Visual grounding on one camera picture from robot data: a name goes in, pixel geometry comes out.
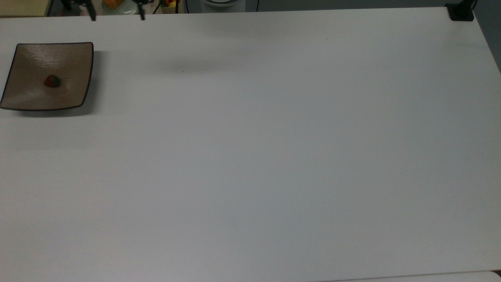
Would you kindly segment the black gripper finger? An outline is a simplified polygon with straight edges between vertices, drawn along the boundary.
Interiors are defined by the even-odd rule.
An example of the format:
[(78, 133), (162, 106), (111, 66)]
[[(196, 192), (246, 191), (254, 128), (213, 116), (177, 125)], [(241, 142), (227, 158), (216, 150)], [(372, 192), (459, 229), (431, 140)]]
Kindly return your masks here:
[(145, 20), (145, 10), (143, 6), (150, 5), (151, 3), (154, 2), (154, 0), (133, 0), (133, 2), (137, 6), (138, 13), (140, 15), (140, 18), (142, 21)]
[(96, 21), (96, 11), (91, 0), (80, 0), (80, 6), (85, 7), (92, 21)]

